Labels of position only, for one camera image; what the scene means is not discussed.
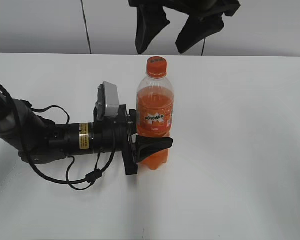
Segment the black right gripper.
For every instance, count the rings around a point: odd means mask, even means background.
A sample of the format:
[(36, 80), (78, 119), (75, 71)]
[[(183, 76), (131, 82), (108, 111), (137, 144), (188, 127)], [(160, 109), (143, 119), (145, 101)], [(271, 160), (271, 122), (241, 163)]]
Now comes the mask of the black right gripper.
[(232, 17), (241, 7), (238, 0), (129, 0), (128, 4), (137, 7), (135, 47), (138, 54), (143, 54), (170, 24), (163, 7), (188, 15), (175, 42), (180, 54), (222, 31), (225, 27), (223, 15)]

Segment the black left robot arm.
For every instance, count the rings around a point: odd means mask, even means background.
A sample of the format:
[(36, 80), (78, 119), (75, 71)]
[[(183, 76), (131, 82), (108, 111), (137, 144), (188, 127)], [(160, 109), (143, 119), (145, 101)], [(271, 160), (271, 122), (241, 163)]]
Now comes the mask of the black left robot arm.
[(12, 98), (0, 85), (0, 138), (32, 166), (72, 156), (121, 152), (126, 175), (137, 174), (141, 161), (173, 145), (170, 137), (137, 135), (137, 112), (119, 104), (115, 84), (103, 82), (97, 98), (93, 122), (56, 124), (28, 101)]

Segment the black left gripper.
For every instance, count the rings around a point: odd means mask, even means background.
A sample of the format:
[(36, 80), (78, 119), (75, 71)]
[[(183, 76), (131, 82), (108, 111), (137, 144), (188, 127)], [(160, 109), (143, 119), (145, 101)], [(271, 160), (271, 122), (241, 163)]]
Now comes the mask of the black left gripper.
[(145, 137), (137, 135), (135, 138), (135, 154), (132, 136), (137, 133), (137, 111), (127, 110), (126, 105), (120, 105), (115, 118), (104, 117), (93, 123), (93, 140), (91, 142), (94, 153), (110, 153), (108, 162), (101, 172), (104, 173), (114, 159), (116, 152), (122, 153), (126, 175), (137, 175), (138, 165), (146, 158), (160, 151), (172, 147), (171, 137)]

